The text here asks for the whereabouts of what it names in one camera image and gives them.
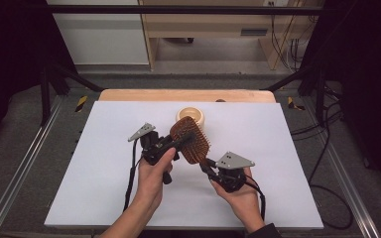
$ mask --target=white tabletop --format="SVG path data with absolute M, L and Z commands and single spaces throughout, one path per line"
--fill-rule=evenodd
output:
M 209 158 L 219 160 L 231 151 L 256 163 L 251 170 L 266 196 L 266 223 L 323 228 L 280 104 L 244 102 L 95 102 L 45 225 L 111 225 L 122 213 L 132 164 L 133 143 L 127 142 L 128 137 L 145 122 L 167 136 L 177 112 L 188 106 L 205 115 Z M 243 227 L 199 165 L 183 158 L 173 164 L 173 182 L 164 186 L 162 204 L 147 228 Z

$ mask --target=dark sleeve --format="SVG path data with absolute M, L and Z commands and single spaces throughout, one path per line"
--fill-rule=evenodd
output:
M 281 235 L 278 233 L 277 228 L 275 228 L 274 223 L 271 223 L 249 234 L 247 238 L 281 238 Z

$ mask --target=brush head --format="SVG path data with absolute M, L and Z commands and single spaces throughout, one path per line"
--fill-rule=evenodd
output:
M 179 120 L 170 129 L 170 136 L 173 140 L 180 140 L 184 137 L 190 137 L 187 143 L 181 147 L 181 152 L 185 159 L 191 164 L 205 164 L 206 155 L 209 151 L 209 143 L 196 122 L 189 116 Z

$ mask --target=table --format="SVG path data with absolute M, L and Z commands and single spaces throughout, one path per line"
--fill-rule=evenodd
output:
M 217 99 L 227 103 L 213 102 Z M 130 155 L 132 144 L 126 142 L 127 137 L 143 125 L 142 112 L 151 115 L 145 114 L 145 119 L 151 120 L 159 133 L 165 134 L 174 124 L 177 109 L 191 104 L 206 115 L 204 132 L 211 142 L 208 155 L 212 159 L 232 148 L 230 151 L 257 164 L 252 174 L 266 195 L 267 223 L 274 222 L 280 228 L 323 228 L 281 106 L 274 102 L 273 94 L 266 91 L 103 91 L 93 106 L 45 225 L 57 228 L 109 226 L 121 213 L 131 166 L 130 156 L 126 160 L 119 157 Z M 227 116 L 232 112 L 238 116 Z M 258 129 L 247 130 L 257 123 Z M 242 143 L 247 142 L 247 138 L 257 143 Z M 243 229 L 198 166 L 190 166 L 180 159 L 174 162 L 172 178 L 173 182 L 165 185 L 164 200 L 147 228 Z

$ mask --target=wooden cabinet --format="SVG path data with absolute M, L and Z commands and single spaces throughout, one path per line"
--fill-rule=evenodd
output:
M 139 4 L 260 7 L 264 0 L 139 0 Z M 320 0 L 290 0 L 287 6 L 320 5 Z M 275 69 L 279 61 L 279 55 L 272 46 L 272 16 L 146 14 L 142 15 L 142 20 L 151 68 L 154 68 L 160 38 L 257 38 L 270 69 Z M 314 27 L 315 23 L 308 16 L 274 17 L 280 54 L 287 46 L 286 40 L 306 39 Z

